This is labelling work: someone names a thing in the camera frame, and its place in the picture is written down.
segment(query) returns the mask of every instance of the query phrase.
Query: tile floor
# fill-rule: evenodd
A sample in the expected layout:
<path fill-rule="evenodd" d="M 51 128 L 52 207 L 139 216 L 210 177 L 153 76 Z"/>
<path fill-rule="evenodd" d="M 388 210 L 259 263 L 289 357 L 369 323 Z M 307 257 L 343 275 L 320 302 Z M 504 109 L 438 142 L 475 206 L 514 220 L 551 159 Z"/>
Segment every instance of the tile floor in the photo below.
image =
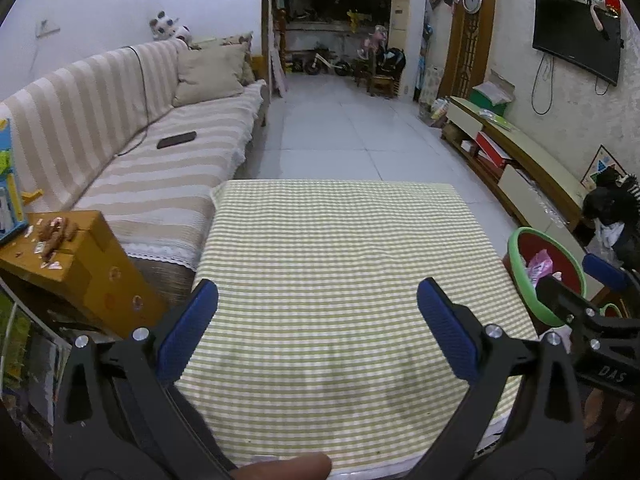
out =
<path fill-rule="evenodd" d="M 352 78 L 290 74 L 274 98 L 245 178 L 328 178 L 452 184 L 498 254 L 516 223 L 450 146 L 418 119 L 417 104 L 371 97 Z"/>

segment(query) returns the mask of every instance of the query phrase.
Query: hanging cable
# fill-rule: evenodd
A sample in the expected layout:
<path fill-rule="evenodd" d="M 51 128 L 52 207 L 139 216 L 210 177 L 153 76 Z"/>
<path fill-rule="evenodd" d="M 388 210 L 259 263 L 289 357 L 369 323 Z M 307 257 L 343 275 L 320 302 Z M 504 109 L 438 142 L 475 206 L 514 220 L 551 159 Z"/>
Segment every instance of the hanging cable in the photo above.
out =
<path fill-rule="evenodd" d="M 545 68 L 545 73 L 542 76 L 544 81 L 549 79 L 549 71 L 551 72 L 551 96 L 549 98 L 549 106 L 544 112 L 539 112 L 536 110 L 536 105 L 533 103 L 533 99 L 536 93 L 536 86 L 538 85 L 538 77 L 540 76 L 540 69 L 542 68 L 542 62 L 545 60 L 547 56 L 546 52 L 542 55 L 542 59 L 540 60 L 540 64 L 538 65 L 538 71 L 536 72 L 536 78 L 533 81 L 533 88 L 531 89 L 531 107 L 533 111 L 538 115 L 545 115 L 551 110 L 551 105 L 554 102 L 554 68 L 556 67 L 556 58 L 551 56 L 551 62 L 547 64 Z"/>
<path fill-rule="evenodd" d="M 607 83 L 607 87 L 604 89 L 604 92 L 602 94 L 600 94 L 600 93 L 598 93 L 598 79 L 600 79 L 600 78 L 598 76 L 596 76 L 596 83 L 593 85 L 593 91 L 596 92 L 596 95 L 604 95 L 609 90 L 609 87 L 611 86 L 611 83 Z"/>
<path fill-rule="evenodd" d="M 142 134 L 142 138 L 138 141 L 137 144 L 135 144 L 134 146 L 131 146 L 126 152 L 121 152 L 118 153 L 116 156 L 123 156 L 123 155 L 127 155 L 127 153 L 131 153 L 133 150 L 135 150 L 140 144 L 142 144 L 143 142 L 145 142 L 146 139 L 146 134 L 149 131 L 149 102 L 148 99 L 146 97 L 146 84 L 145 84 L 145 71 L 142 68 L 142 60 L 140 59 L 140 56 L 138 55 L 137 51 L 135 48 L 133 48 L 132 46 L 126 46 L 125 48 L 130 48 L 131 50 L 133 50 L 133 53 L 136 55 L 136 57 L 138 58 L 138 63 L 140 64 L 140 75 L 142 76 L 142 91 L 145 95 L 145 116 L 146 116 L 146 127 L 145 127 L 145 131 Z"/>

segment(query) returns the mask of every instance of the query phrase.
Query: sofa backrest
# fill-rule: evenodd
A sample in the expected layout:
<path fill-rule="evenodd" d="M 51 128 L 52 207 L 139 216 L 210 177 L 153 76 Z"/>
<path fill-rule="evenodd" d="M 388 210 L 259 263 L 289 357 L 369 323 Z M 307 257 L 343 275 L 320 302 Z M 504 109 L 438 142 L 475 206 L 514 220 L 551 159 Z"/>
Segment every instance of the sofa backrest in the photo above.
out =
<path fill-rule="evenodd" d="M 171 109 L 181 40 L 91 56 L 30 83 L 0 103 L 12 127 L 14 166 L 24 191 L 42 189 L 34 211 L 66 210 L 132 137 Z"/>

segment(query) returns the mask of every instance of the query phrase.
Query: checkered tablecloth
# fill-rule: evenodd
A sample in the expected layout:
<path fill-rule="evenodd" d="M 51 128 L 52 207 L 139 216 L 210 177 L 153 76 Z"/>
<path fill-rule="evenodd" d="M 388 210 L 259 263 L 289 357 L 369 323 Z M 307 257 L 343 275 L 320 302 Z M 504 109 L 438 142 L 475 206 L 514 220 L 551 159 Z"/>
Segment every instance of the checkered tablecloth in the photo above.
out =
<path fill-rule="evenodd" d="M 324 450 L 335 472 L 377 476 L 425 452 L 466 391 L 418 312 L 427 276 L 482 323 L 535 338 L 451 186 L 240 180 L 212 196 L 196 283 L 213 280 L 220 304 L 178 387 L 239 465 Z"/>

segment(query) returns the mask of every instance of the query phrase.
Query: stuffed animal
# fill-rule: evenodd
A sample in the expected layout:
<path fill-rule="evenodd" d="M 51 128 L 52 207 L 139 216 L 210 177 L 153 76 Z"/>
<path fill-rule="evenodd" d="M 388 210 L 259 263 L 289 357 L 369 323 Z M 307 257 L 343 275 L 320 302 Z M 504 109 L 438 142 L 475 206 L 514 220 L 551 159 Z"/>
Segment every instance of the stuffed animal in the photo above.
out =
<path fill-rule="evenodd" d="M 149 22 L 154 40 L 168 40 L 170 38 L 178 38 L 183 40 L 187 45 L 191 44 L 191 32 L 188 27 L 179 25 L 180 18 L 172 20 L 164 10 L 158 12 L 158 18 L 154 18 Z"/>

